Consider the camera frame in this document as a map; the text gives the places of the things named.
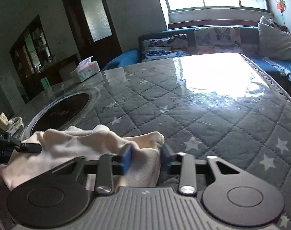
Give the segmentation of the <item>cream beige garment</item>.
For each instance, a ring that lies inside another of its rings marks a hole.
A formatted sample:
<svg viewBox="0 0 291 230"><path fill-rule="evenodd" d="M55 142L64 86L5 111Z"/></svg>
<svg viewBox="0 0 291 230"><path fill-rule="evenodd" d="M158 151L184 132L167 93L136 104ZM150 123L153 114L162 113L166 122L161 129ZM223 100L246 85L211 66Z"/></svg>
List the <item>cream beige garment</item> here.
<svg viewBox="0 0 291 230"><path fill-rule="evenodd" d="M98 160L103 154L118 154L126 145L132 147L132 159L128 172L114 177L115 187L152 187L159 178L159 146L165 139L157 131L122 138L107 126L98 125L92 130L75 126L65 131L48 129L34 133L25 142L39 143L43 150L39 154L14 151L9 163L0 165L0 176L9 190L78 156Z"/></svg>

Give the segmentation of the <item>yellow green cloth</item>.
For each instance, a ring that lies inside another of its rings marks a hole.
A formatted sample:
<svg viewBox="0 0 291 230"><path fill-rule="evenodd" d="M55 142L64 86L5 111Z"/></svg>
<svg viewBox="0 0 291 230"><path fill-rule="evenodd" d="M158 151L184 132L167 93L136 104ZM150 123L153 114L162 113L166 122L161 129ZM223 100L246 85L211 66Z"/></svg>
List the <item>yellow green cloth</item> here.
<svg viewBox="0 0 291 230"><path fill-rule="evenodd" d="M4 113L0 114L0 130L6 131L14 135L20 128L24 126L22 117L14 117L8 119Z"/></svg>

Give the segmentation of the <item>white refrigerator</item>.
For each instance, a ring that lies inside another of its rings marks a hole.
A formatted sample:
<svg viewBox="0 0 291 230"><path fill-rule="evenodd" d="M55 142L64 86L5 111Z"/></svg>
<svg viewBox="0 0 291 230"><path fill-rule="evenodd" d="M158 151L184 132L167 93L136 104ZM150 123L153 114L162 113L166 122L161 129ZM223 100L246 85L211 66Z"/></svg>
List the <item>white refrigerator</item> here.
<svg viewBox="0 0 291 230"><path fill-rule="evenodd" d="M18 89L16 87L15 80L12 78L9 70L3 72L0 75L0 87L8 104L10 107L12 107L11 99L18 94Z"/></svg>

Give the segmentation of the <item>round black induction cooktop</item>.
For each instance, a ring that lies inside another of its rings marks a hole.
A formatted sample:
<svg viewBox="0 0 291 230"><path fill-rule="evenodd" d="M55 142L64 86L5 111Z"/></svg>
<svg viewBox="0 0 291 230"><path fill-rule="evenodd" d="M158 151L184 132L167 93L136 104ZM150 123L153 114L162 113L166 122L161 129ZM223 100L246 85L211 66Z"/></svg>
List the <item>round black induction cooktop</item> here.
<svg viewBox="0 0 291 230"><path fill-rule="evenodd" d="M92 111L100 97L100 90L95 88L70 92L55 99L32 117L21 131L19 139L25 140L36 131L67 129Z"/></svg>

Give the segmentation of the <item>dark wooden cabinet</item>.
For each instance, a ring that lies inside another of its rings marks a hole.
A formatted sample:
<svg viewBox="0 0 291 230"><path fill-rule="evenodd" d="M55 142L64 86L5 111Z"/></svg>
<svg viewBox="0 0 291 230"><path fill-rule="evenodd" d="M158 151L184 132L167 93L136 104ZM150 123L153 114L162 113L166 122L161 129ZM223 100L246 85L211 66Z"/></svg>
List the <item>dark wooden cabinet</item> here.
<svg viewBox="0 0 291 230"><path fill-rule="evenodd" d="M70 79L79 54L60 61L51 53L39 16L26 27L11 47L10 56L20 79L18 90L25 103L49 87Z"/></svg>

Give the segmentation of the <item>white tissue box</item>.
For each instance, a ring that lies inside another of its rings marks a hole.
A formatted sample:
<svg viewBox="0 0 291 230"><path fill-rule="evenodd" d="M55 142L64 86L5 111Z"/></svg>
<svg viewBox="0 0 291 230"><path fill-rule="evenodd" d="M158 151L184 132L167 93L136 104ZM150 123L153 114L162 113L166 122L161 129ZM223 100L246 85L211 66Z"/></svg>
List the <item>white tissue box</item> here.
<svg viewBox="0 0 291 230"><path fill-rule="evenodd" d="M93 75L100 72L100 67L97 61L92 61L92 56L81 61L77 68L70 73L74 83L81 83Z"/></svg>

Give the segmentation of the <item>left butterfly pillow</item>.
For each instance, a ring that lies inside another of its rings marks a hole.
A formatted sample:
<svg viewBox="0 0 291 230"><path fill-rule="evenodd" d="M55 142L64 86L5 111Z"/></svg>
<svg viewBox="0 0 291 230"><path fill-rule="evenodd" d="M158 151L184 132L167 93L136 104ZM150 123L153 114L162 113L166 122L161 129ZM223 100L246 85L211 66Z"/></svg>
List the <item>left butterfly pillow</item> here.
<svg viewBox="0 0 291 230"><path fill-rule="evenodd" d="M142 62L188 55L188 37L186 34L173 35L162 39L146 39L141 42Z"/></svg>

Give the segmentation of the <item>butterfly pillow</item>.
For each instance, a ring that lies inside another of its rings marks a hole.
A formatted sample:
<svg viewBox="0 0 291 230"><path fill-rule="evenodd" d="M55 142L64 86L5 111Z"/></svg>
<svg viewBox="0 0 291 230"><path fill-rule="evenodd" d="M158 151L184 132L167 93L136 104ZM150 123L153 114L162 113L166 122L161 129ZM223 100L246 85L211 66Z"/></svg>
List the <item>butterfly pillow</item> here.
<svg viewBox="0 0 291 230"><path fill-rule="evenodd" d="M188 55L188 37L186 34L173 35L162 39L146 39L141 42L142 62Z"/></svg>
<svg viewBox="0 0 291 230"><path fill-rule="evenodd" d="M196 52L198 55L210 53L241 53L240 28L234 26L215 26L194 30Z"/></svg>

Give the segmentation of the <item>dark wooden door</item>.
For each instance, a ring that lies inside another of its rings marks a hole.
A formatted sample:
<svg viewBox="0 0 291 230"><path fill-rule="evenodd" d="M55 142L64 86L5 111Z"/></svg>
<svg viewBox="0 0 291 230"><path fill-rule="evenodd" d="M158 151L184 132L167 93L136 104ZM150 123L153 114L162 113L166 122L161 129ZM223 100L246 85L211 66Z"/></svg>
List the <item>dark wooden door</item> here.
<svg viewBox="0 0 291 230"><path fill-rule="evenodd" d="M103 69L122 54L106 0L62 0L82 59L92 57Z"/></svg>

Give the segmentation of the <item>right butterfly pillow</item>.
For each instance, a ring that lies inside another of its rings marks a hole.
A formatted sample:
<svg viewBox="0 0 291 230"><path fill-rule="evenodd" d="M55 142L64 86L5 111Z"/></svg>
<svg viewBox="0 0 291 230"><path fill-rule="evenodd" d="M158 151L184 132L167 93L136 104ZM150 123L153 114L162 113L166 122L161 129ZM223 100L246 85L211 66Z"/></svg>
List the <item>right butterfly pillow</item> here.
<svg viewBox="0 0 291 230"><path fill-rule="evenodd" d="M194 30L196 52L198 55L210 53L241 53L240 28L234 26L215 26Z"/></svg>

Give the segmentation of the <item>blue sofa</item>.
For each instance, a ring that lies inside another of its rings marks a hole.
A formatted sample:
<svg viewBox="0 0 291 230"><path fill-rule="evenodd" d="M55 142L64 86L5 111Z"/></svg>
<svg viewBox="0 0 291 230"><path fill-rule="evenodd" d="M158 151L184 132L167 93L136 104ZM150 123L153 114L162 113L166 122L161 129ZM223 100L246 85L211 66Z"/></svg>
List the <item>blue sofa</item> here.
<svg viewBox="0 0 291 230"><path fill-rule="evenodd" d="M141 35L138 41L138 49L126 51L103 69L188 55L241 53L291 96L291 33L264 23L257 27L208 26L168 30Z"/></svg>

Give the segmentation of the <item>grey plain pillow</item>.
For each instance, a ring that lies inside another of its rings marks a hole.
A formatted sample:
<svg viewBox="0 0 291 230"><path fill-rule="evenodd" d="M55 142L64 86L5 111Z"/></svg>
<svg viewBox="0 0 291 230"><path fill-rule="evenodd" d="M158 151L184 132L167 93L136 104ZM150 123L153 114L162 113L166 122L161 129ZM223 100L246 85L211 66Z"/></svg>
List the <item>grey plain pillow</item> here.
<svg viewBox="0 0 291 230"><path fill-rule="evenodd" d="M258 22L259 54L263 57L291 61L291 34L271 25L265 16Z"/></svg>

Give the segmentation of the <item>colourful pinwheel toy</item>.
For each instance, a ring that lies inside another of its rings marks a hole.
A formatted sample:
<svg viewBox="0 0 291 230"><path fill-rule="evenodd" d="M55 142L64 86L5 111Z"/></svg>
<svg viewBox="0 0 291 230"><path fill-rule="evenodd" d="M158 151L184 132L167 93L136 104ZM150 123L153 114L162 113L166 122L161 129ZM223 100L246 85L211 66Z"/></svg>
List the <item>colourful pinwheel toy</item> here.
<svg viewBox="0 0 291 230"><path fill-rule="evenodd" d="M283 13L286 11L286 3L285 3L285 0L276 0L276 7L280 11L280 13L281 13L281 17L283 19L284 26L286 26L286 24L285 24L285 18L284 18L284 15L283 15Z"/></svg>

